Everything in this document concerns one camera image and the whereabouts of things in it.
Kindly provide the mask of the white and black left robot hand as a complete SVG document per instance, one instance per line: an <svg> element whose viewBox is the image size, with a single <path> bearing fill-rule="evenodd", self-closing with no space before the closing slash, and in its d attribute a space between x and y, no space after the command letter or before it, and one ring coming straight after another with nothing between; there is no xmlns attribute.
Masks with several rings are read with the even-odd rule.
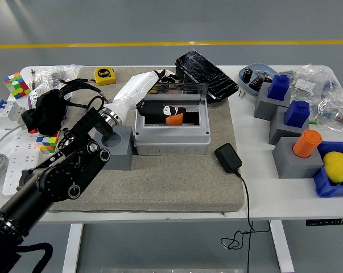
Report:
<svg viewBox="0 0 343 273"><path fill-rule="evenodd" d="M133 76L114 97L113 102L105 104L100 110L101 116L111 126L121 125L130 110L137 109L144 117L168 118L186 113L181 106L170 106L157 102L144 102L146 94L158 81L174 83L178 76L169 70L145 72Z"/></svg>

